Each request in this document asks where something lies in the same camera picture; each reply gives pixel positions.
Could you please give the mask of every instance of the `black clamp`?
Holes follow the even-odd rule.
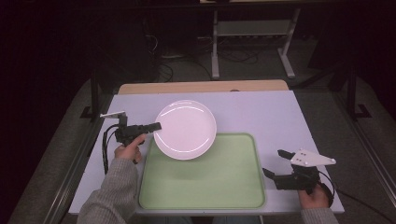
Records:
[[[131,125],[126,127],[119,127],[116,132],[116,140],[119,143],[122,143],[125,146],[131,144],[136,137],[143,133],[152,133],[154,131],[160,130],[161,123],[156,122],[149,125]]]
[[[282,158],[291,160],[295,153],[285,150],[278,150],[278,155]],[[262,168],[264,175],[274,180],[277,189],[305,190],[307,194],[311,194],[317,184],[325,191],[329,199],[329,207],[332,206],[334,199],[333,193],[323,183],[320,182],[319,170],[316,166],[303,167],[292,164],[293,172],[291,175],[275,175],[275,173]]]

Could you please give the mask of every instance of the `black cable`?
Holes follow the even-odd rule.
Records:
[[[196,49],[196,53],[201,53],[201,52],[208,52],[208,51],[210,51],[211,49],[212,49],[212,46],[213,46],[213,40],[212,40],[212,37],[206,37],[206,38],[204,38],[204,39],[198,39],[198,42],[204,42],[205,40],[209,40],[209,43],[208,44],[205,44],[204,46],[198,46],[197,47],[197,49]]]
[[[116,131],[114,131],[114,132],[107,138],[106,147],[108,146],[108,142],[110,141],[111,136],[113,136],[113,134],[114,134],[115,132],[116,132]]]
[[[393,222],[389,217],[387,217],[385,214],[383,214],[383,213],[382,213],[381,211],[379,211],[378,209],[372,207],[370,204],[365,203],[364,201],[362,201],[362,200],[360,200],[360,199],[358,199],[358,198],[355,198],[355,197],[353,197],[353,196],[351,196],[351,195],[349,195],[349,194],[343,192],[343,191],[340,190],[340,189],[337,189],[337,192],[340,193],[340,194],[342,194],[342,195],[344,195],[344,196],[346,196],[346,197],[348,197],[349,199],[355,200],[356,202],[358,202],[358,203],[360,203],[360,204],[362,204],[362,205],[364,205],[364,206],[370,208],[371,210],[373,210],[374,212],[376,212],[377,214],[379,214],[381,217],[383,217],[384,219],[386,219],[389,223],[395,224],[395,222]]]
[[[182,58],[167,59],[166,62],[164,62],[162,65],[167,66],[168,68],[171,69],[171,67],[169,65],[165,65],[166,63],[195,63],[195,64],[199,65],[200,67],[202,67],[205,70],[205,73],[209,76],[209,80],[211,80],[211,78],[212,78],[211,74],[206,69],[206,67],[204,67],[199,62],[196,62],[191,55],[186,55],[186,56],[184,56]]]
[[[105,175],[107,174],[108,171],[108,158],[107,158],[107,133],[110,131],[110,129],[119,127],[119,124],[113,124],[111,125],[104,133],[103,133],[103,139],[102,139],[102,157],[103,157],[103,166],[105,168]]]
[[[167,64],[165,64],[165,63],[161,63],[159,66],[160,66],[160,67],[161,67],[161,66],[164,66],[164,67],[166,67],[166,68],[169,69],[169,73],[166,73],[166,72],[164,72],[163,70],[160,71],[160,74],[161,74],[161,75],[168,75],[168,77],[165,77],[166,80],[165,80],[164,82],[173,81],[173,74],[174,74],[174,71],[173,71],[172,67],[169,66],[169,65],[167,65]]]
[[[319,171],[320,174],[326,176],[326,178],[329,180],[330,184],[332,185],[332,197],[334,198],[335,195],[335,187],[334,187],[334,183],[330,180],[328,175],[325,175],[323,172]]]
[[[373,210],[374,212],[378,213],[381,217],[383,217],[384,219],[386,219],[387,221],[389,221],[389,223],[394,224],[394,222],[393,222],[390,218],[388,218],[387,216],[385,216],[385,214],[383,214],[383,213],[382,213],[381,211],[379,211],[378,209],[372,207],[370,204],[365,203],[365,202],[363,202],[362,200],[360,200],[360,199],[358,199],[358,198],[355,198],[355,197],[353,197],[352,195],[347,194],[347,193],[343,192],[343,191],[340,190],[340,189],[336,189],[336,188],[334,187],[334,183],[330,180],[330,178],[329,178],[327,175],[323,174],[323,172],[321,172],[321,171],[319,171],[319,172],[320,172],[322,175],[326,176],[326,178],[327,178],[327,179],[330,181],[330,183],[332,184],[332,196],[333,196],[333,197],[334,197],[334,194],[335,194],[335,190],[337,190],[338,193],[340,193],[340,194],[342,194],[342,195],[344,195],[344,196],[347,196],[349,199],[355,200],[356,202],[358,202],[358,203],[360,203],[360,204],[362,204],[362,205],[364,205],[364,206],[370,208],[370,209]]]
[[[259,54],[260,54],[264,49],[268,48],[270,45],[272,45],[272,44],[274,44],[276,41],[278,41],[278,39],[280,39],[280,38],[274,38],[272,41],[269,41],[266,45],[264,45],[263,48],[262,48],[261,50],[259,50],[259,51],[257,51],[257,52],[254,52],[254,51],[253,51],[253,53],[251,53],[251,54],[249,53],[249,51],[252,51],[252,50],[248,50],[248,49],[245,47],[246,43],[242,43],[241,40],[238,40],[238,42],[240,43],[239,48],[242,49],[242,50],[239,50],[239,51],[241,51],[241,52],[243,52],[243,53],[245,53],[245,54],[247,55],[247,57],[244,58],[244,59],[239,59],[239,58],[233,56],[232,54],[228,54],[228,55],[227,55],[223,50],[219,50],[219,51],[218,51],[218,55],[219,55],[222,59],[225,59],[225,60],[230,61],[230,62],[234,62],[234,63],[244,63],[244,64],[254,64],[254,63],[257,63],[257,61],[259,60]],[[247,61],[250,60],[251,58],[255,58],[255,60],[254,60],[253,62],[247,63]]]

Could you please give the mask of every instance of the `cable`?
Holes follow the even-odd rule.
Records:
[[[213,46],[213,39],[212,39],[211,36],[205,36],[205,37],[199,38],[199,39],[198,39],[198,42],[204,42],[204,41],[206,41],[207,39],[209,40],[209,43],[205,44],[204,46],[198,46],[198,47],[197,47],[198,51],[199,51],[200,49],[203,49],[204,52],[207,52],[207,51],[209,51],[209,50],[211,49],[211,47]]]
[[[245,47],[245,45],[246,45],[247,43],[243,43],[240,39],[237,39],[238,45],[239,45],[238,47],[241,49],[241,50],[239,50],[239,51],[242,52],[242,53],[244,53],[244,54],[246,54],[246,55],[247,55],[246,58],[243,58],[243,59],[237,58],[237,57],[233,56],[233,53],[227,54],[224,50],[218,51],[218,55],[219,55],[221,58],[223,58],[223,59],[225,59],[225,60],[227,60],[227,61],[230,61],[230,62],[234,62],[234,63],[244,63],[244,64],[254,64],[254,63],[257,63],[257,62],[258,62],[258,60],[259,60],[259,54],[260,54],[264,49],[268,48],[270,45],[274,44],[274,43],[275,43],[276,41],[278,41],[279,39],[280,39],[280,38],[274,38],[274,37],[273,37],[273,40],[268,41],[268,43],[265,44],[265,45],[263,46],[263,49],[261,49],[261,50],[259,50],[259,51],[257,51],[257,52],[252,51],[252,50],[248,50],[248,49]],[[224,40],[219,44],[219,46],[222,45],[222,44],[225,42],[225,40],[228,40],[228,39],[224,39]],[[250,60],[250,59],[252,59],[252,58],[254,58],[254,61],[253,61],[253,62],[247,63],[247,61]]]
[[[108,158],[107,158],[107,133],[110,131],[110,129],[119,127],[119,124],[113,124],[111,125],[104,133],[103,133],[103,139],[102,139],[102,157],[103,157],[103,166],[105,168],[105,175],[107,174],[108,171]]]
[[[319,171],[320,174],[326,176],[326,178],[329,180],[330,184],[332,185],[332,197],[334,198],[335,195],[335,187],[334,187],[334,183],[330,180],[328,175],[325,175],[323,172]]]
[[[116,132],[116,131],[114,131],[114,132],[107,138],[106,147],[108,146],[108,142],[110,141],[111,136],[113,136],[113,134],[114,134],[115,132]]]
[[[174,71],[173,71],[172,67],[170,67],[169,65],[164,64],[164,63],[161,63],[159,66],[160,66],[160,68],[161,68],[161,66],[164,66],[164,67],[166,67],[166,68],[168,68],[168,69],[170,70],[169,73],[166,73],[166,72],[164,72],[163,70],[160,70],[160,74],[161,74],[161,75],[168,75],[168,77],[165,77],[166,80],[165,80],[164,82],[173,81],[173,74],[174,74]]]
[[[202,67],[205,70],[205,73],[209,76],[209,80],[211,80],[212,76],[209,73],[209,71],[206,69],[206,67],[204,67],[201,63],[197,62],[194,58],[193,55],[190,54],[186,54],[184,57],[182,58],[177,58],[177,59],[167,59],[165,63],[195,63],[197,65],[199,65],[200,67]]]
[[[362,201],[362,200],[360,200],[360,199],[358,199],[358,198],[355,198],[355,197],[353,197],[353,196],[351,196],[351,195],[349,195],[349,194],[343,192],[343,191],[340,190],[340,189],[337,189],[337,192],[340,193],[340,194],[342,194],[342,195],[344,195],[344,196],[346,196],[346,197],[348,197],[349,199],[355,200],[356,202],[358,202],[358,203],[360,203],[360,204],[362,204],[362,205],[364,205],[364,206],[370,208],[371,210],[373,210],[374,212],[376,212],[377,214],[379,214],[381,217],[383,217],[384,219],[386,219],[389,223],[395,224],[395,222],[393,222],[389,217],[387,217],[385,214],[383,214],[383,213],[382,213],[381,211],[379,211],[378,209],[372,207],[370,204],[365,203],[364,201]]]
[[[157,39],[157,37],[155,37],[155,35],[146,35],[146,37],[149,37],[149,38],[152,38],[152,39],[155,40],[155,45],[154,45],[154,47],[152,48],[152,50],[149,50],[149,51],[148,51],[150,54],[154,54],[155,49],[158,47],[158,39]]]
[[[371,210],[373,210],[374,212],[378,213],[381,217],[383,217],[384,219],[386,219],[387,221],[389,221],[389,223],[394,224],[394,222],[393,222],[390,218],[388,218],[387,216],[385,216],[385,214],[383,214],[383,213],[382,213],[381,211],[379,211],[378,209],[372,207],[370,204],[365,203],[365,202],[363,202],[362,200],[360,200],[360,199],[358,199],[358,198],[355,198],[355,197],[353,197],[353,196],[351,196],[351,195],[349,195],[349,194],[343,192],[343,191],[340,190],[339,188],[336,189],[336,188],[334,187],[334,183],[330,180],[330,178],[329,178],[327,175],[323,174],[323,172],[321,172],[321,171],[319,171],[319,172],[320,172],[322,175],[326,176],[326,178],[327,178],[327,179],[330,181],[330,183],[332,184],[332,196],[334,196],[335,190],[337,190],[338,193],[340,193],[340,194],[342,194],[342,195],[344,195],[344,196],[347,196],[349,199],[355,200],[355,201],[358,202],[358,203],[361,203],[362,205],[364,205],[364,206],[370,208]]]

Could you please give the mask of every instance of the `green tray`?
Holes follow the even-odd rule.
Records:
[[[145,209],[254,209],[264,205],[262,168],[247,133],[218,133],[190,161],[167,157],[151,141],[139,202]]]

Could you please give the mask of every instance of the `white table surface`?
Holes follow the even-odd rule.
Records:
[[[207,106],[213,113],[218,125],[218,133],[250,133],[253,135],[263,168],[276,175],[291,174],[290,161],[277,155],[279,149],[295,152],[304,148],[318,152],[311,132],[307,127],[303,113],[293,91],[228,91],[200,93],[160,93],[115,95],[108,113],[124,110],[128,116],[128,125],[150,124],[167,105],[178,100],[194,100]],[[102,161],[103,132],[117,119],[106,119],[96,144],[92,150],[85,173],[79,183],[69,213],[77,214],[90,194],[99,189],[105,178]],[[152,133],[148,134],[145,144],[140,146],[146,157]],[[119,146],[113,136],[108,144],[108,160],[114,158],[114,149]],[[145,160],[137,164],[139,182],[145,166]],[[328,174],[324,166],[318,169]],[[265,204],[253,210],[147,210],[137,206],[138,215],[276,215],[300,212],[298,195],[295,190],[277,190],[274,181],[262,175],[265,187]],[[331,184],[325,177],[322,181]],[[335,194],[332,205],[334,213],[343,213],[344,207]]]

